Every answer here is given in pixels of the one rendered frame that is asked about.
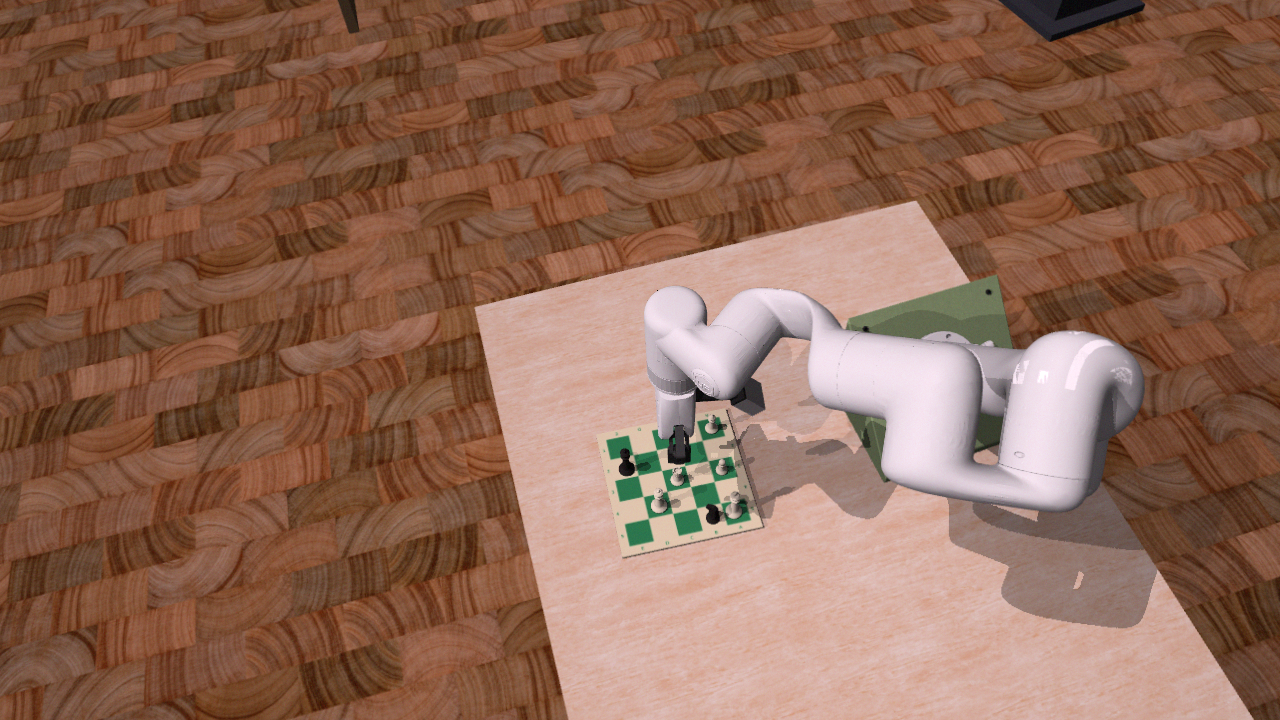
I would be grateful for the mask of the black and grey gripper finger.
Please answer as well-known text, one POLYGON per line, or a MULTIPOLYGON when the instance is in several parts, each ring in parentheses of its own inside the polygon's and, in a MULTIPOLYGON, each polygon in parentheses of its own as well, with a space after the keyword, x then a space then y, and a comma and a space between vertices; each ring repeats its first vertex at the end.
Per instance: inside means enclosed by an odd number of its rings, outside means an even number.
POLYGON ((667 447, 667 451, 668 451, 668 462, 675 462, 676 465, 691 462, 691 445, 689 445, 689 436, 685 433, 684 425, 675 425, 673 434, 669 437, 669 446, 667 447), (673 445, 673 438, 675 438, 675 445, 673 445))

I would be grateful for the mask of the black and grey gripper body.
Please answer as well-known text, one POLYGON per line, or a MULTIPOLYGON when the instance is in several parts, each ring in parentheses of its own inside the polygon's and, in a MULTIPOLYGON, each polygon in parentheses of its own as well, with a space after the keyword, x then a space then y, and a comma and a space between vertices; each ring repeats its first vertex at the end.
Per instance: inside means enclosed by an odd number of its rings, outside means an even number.
MULTIPOLYGON (((652 386, 654 386, 652 383, 652 386)), ((672 393, 655 387, 657 397, 657 427, 660 439, 669 439, 675 425, 684 425, 684 430, 690 438, 694 434, 696 387, 681 393, 672 393)))

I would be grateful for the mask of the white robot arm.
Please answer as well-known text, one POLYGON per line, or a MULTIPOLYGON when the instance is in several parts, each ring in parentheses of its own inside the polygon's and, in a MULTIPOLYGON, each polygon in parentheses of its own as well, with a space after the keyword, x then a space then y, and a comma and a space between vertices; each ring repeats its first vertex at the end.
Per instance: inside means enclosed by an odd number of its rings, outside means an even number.
POLYGON ((751 377, 780 338, 812 341, 812 395, 824 407, 886 420, 881 468, 890 480, 1041 512, 1073 511, 1098 489, 1108 438, 1133 421, 1146 393, 1137 359, 1101 334, 1059 331, 1028 348, 998 348, 948 331, 922 340, 846 331, 794 290, 744 290, 707 325, 701 296, 668 286, 648 299, 644 328, 654 386, 698 386, 696 402, 730 400, 750 416, 765 410, 751 377), (995 465, 974 460, 980 413, 1004 416, 995 465))

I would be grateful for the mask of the green and cream chessboard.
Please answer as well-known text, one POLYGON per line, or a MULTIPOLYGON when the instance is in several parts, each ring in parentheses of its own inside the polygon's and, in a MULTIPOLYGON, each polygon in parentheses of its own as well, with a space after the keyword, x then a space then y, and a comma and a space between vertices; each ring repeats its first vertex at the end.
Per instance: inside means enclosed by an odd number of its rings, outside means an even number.
POLYGON ((660 439, 657 421, 596 434, 596 442, 622 559, 763 528, 724 407, 695 414, 694 434, 689 436, 691 462, 684 465, 668 462, 669 439, 660 439), (705 430, 710 414, 716 415, 716 434, 705 430), (630 477, 620 474, 622 448, 628 448, 628 462, 635 468, 630 477), (723 477, 716 473, 721 459, 728 469, 723 477), (682 486, 671 483, 673 468, 682 469, 682 486), (666 512, 652 511, 657 488, 663 489, 666 512), (733 491, 741 495, 737 519, 724 512, 733 491), (719 510, 721 520, 714 525, 707 521, 708 503, 719 510))

